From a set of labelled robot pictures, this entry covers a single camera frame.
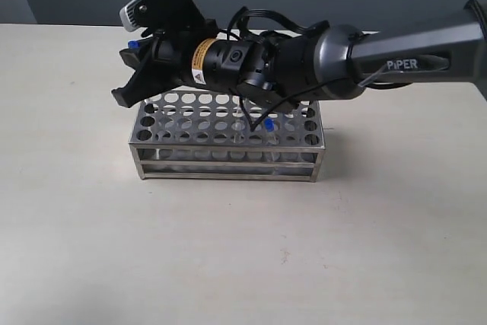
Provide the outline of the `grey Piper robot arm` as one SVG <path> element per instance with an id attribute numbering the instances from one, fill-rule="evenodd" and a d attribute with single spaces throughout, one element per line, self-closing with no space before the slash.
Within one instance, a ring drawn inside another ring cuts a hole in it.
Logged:
<path id="1" fill-rule="evenodd" d="M 228 94 L 289 113 L 304 101 L 351 100 L 367 89 L 414 83 L 467 82 L 486 91 L 486 6 L 462 10 L 402 30 L 364 33 L 323 21 L 297 36 L 249 31 L 242 8 L 238 35 L 216 36 L 214 21 L 166 27 L 120 53 L 133 70 L 114 89 L 125 108 L 181 86 Z"/>

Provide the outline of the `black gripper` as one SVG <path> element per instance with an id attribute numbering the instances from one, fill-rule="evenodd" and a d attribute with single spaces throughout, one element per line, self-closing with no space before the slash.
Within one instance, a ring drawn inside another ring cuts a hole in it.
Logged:
<path id="1" fill-rule="evenodd" d="M 139 48 L 119 51 L 134 70 L 127 84 L 111 91 L 121 107 L 132 107 L 181 86 L 238 95 L 245 66 L 253 51 L 246 40 L 218 39 L 216 22 L 182 30 L 158 29 L 137 40 Z"/>

